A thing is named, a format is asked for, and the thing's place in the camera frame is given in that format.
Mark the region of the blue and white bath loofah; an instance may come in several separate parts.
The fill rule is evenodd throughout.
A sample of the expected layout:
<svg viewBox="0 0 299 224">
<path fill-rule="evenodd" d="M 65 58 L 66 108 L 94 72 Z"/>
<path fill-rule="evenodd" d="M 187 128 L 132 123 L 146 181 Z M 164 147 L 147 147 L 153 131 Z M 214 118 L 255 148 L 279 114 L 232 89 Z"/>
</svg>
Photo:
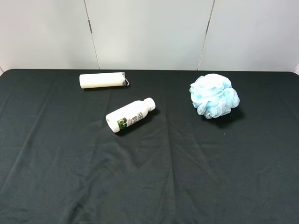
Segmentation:
<svg viewBox="0 0 299 224">
<path fill-rule="evenodd" d="M 236 108 L 240 99 L 231 81 L 222 75 L 211 73 L 200 76 L 190 84 L 191 101 L 197 113 L 206 119 L 224 116 Z"/>
</svg>

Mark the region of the white bottle with green label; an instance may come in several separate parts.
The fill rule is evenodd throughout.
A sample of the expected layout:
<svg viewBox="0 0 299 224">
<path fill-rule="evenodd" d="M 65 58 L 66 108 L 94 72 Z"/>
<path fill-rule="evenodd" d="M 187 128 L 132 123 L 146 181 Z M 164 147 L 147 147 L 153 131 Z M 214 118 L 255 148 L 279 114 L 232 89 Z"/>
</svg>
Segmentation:
<svg viewBox="0 0 299 224">
<path fill-rule="evenodd" d="M 106 121 L 110 129 L 117 133 L 134 123 L 145 118 L 149 112 L 156 108 L 152 98 L 146 98 L 143 101 L 134 101 L 106 116 Z"/>
</svg>

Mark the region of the white cylinder in plastic wrap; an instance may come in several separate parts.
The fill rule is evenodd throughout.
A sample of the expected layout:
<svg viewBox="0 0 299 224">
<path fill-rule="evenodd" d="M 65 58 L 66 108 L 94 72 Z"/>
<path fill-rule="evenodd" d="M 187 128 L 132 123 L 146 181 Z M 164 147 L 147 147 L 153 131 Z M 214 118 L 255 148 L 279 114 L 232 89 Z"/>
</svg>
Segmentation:
<svg viewBox="0 0 299 224">
<path fill-rule="evenodd" d="M 82 89 L 128 86 L 125 72 L 81 74 L 79 84 Z"/>
</svg>

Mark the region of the black tablecloth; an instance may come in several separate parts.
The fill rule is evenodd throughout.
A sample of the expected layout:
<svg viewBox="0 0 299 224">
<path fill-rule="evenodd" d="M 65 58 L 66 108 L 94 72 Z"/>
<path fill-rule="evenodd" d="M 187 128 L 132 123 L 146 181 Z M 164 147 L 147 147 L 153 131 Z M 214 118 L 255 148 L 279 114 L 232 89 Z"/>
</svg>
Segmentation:
<svg viewBox="0 0 299 224">
<path fill-rule="evenodd" d="M 299 77 L 223 72 L 240 104 L 199 116 L 201 71 L 128 70 L 130 85 L 85 91 L 80 70 L 0 77 L 3 224 L 296 224 Z M 114 133 L 106 116 L 152 98 Z"/>
</svg>

